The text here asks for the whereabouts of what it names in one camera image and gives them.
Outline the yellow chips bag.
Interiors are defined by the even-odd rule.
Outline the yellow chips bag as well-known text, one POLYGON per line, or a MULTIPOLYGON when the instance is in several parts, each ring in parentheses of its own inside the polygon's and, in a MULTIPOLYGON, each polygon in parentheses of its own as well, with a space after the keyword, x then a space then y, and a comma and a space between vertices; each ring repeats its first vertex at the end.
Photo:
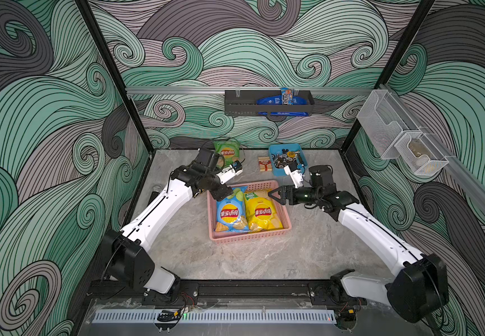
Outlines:
POLYGON ((270 189, 244 193, 246 219, 251 232, 281 230, 284 228, 276 206, 268 195, 270 189))

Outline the pink plastic basket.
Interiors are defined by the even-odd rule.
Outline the pink plastic basket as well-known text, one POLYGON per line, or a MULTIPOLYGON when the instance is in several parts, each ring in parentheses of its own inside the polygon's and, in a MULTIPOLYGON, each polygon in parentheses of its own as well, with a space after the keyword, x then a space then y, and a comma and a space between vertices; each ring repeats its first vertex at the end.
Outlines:
MULTIPOLYGON (((248 182, 248 183, 238 183, 232 184, 231 187, 233 189, 247 186, 248 191, 254 190, 262 190, 262 189, 270 189, 274 190, 280 187, 278 181, 276 180, 265 180, 265 181, 255 181, 255 182, 248 182)), ((276 207, 277 214, 282 222, 283 228, 276 229, 276 230, 269 230, 269 231, 260 231, 260 232, 253 232, 253 233, 234 233, 234 232, 216 232, 216 217, 217 217, 217 201, 211 196, 210 192, 207 191, 207 214, 208 214, 208 231, 210 239, 217 243, 228 243, 228 242, 238 242, 244 241, 249 239, 258 239, 258 238, 265 238, 265 237, 272 237, 272 236, 280 236, 285 235, 292 229, 291 219, 287 208, 284 205, 279 204, 278 202, 274 201, 273 204, 276 207)))

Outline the green chips bag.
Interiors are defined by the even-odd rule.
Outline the green chips bag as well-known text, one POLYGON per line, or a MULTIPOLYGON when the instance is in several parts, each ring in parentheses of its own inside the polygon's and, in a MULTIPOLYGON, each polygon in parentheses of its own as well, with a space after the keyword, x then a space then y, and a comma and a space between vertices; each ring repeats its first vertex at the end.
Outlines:
POLYGON ((214 141, 214 151, 219 155, 217 161, 218 168, 233 164, 235 161, 242 161, 242 150, 240 144, 234 139, 224 141, 214 141))

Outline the blue chips bag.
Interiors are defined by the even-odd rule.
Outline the blue chips bag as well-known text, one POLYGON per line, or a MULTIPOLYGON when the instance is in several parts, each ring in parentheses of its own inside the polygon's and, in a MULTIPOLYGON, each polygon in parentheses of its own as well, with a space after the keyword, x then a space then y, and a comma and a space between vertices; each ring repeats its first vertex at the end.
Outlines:
POLYGON ((233 194, 217 202, 215 232, 247 233, 250 231, 245 206, 246 186, 233 190, 233 194))

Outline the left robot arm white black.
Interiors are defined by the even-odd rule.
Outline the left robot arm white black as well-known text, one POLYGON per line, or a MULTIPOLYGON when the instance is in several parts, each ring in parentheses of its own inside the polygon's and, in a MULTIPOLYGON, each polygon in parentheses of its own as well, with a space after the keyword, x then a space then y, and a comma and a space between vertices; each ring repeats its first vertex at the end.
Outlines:
POLYGON ((110 276, 134 291, 177 295, 180 278, 157 267, 149 255, 156 238, 171 218, 189 201, 208 192, 217 201, 233 194, 228 182, 242 173, 239 160, 217 167, 220 154, 202 149, 188 165, 172 170, 156 198, 120 230, 108 230, 101 242, 103 276, 110 276))

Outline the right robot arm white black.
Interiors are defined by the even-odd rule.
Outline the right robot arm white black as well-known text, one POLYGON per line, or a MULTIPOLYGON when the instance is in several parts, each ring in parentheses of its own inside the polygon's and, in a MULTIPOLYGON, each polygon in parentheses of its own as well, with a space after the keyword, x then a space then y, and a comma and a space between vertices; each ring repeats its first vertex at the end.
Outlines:
POLYGON ((392 280, 370 277, 344 270, 331 277, 334 302, 347 304, 367 299, 391 307, 401 318, 417 323, 434 312, 443 312, 449 302, 447 266, 435 254, 427 255, 411 246, 379 222, 347 191, 339 191, 329 165, 309 169, 310 186, 303 175, 286 167, 292 185, 280 186, 268 193, 281 205, 302 204, 320 209, 353 232, 388 267, 392 280))

